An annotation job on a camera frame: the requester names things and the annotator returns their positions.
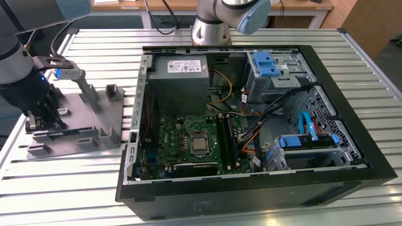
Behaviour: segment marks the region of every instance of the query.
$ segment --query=ram slot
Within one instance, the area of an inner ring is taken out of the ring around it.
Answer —
[[[221,150],[222,166],[231,170],[238,160],[235,136],[233,133],[231,119],[229,117],[217,116],[218,141]]]

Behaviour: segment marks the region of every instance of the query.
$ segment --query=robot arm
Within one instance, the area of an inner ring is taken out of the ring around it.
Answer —
[[[270,9],[269,0],[199,0],[193,29],[195,44],[226,45],[229,26],[243,34],[254,33]],[[90,12],[90,0],[0,0],[0,96],[30,117],[27,131],[67,127],[58,112],[62,93],[48,83],[43,71],[73,69],[74,64],[63,57],[32,58],[16,35],[74,21]]]
[[[253,34],[262,28],[270,0],[199,0],[193,41],[197,45],[226,45],[230,42],[229,27],[242,34]]]
[[[90,0],[0,0],[0,95],[30,117],[31,130],[66,128],[58,113],[58,90],[43,71],[73,66],[63,58],[32,58],[16,34],[74,21],[90,12]]]

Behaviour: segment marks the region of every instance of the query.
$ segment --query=metal table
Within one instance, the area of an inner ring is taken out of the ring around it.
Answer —
[[[400,178],[364,189],[329,206],[272,210],[183,219],[169,224],[198,225],[373,225],[402,223],[402,94],[348,34],[337,30],[273,29],[251,36],[231,31],[234,44],[312,45],[354,107]],[[129,138],[142,47],[190,45],[190,30],[161,36],[155,30],[81,30],[67,35],[59,53],[87,70],[99,89],[126,89],[123,140]],[[65,93],[71,81],[54,81]],[[122,148],[28,161],[20,117],[0,152],[0,225],[127,225],[143,223],[115,202]],[[166,225],[167,222],[153,222]]]

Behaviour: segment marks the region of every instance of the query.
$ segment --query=cpu socket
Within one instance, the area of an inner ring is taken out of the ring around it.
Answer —
[[[194,132],[190,134],[190,151],[195,157],[202,158],[210,153],[210,141],[207,132]]]

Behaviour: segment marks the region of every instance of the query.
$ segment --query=open computer tower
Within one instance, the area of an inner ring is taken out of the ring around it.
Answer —
[[[146,47],[117,201],[143,220],[325,205],[397,177],[310,46]]]

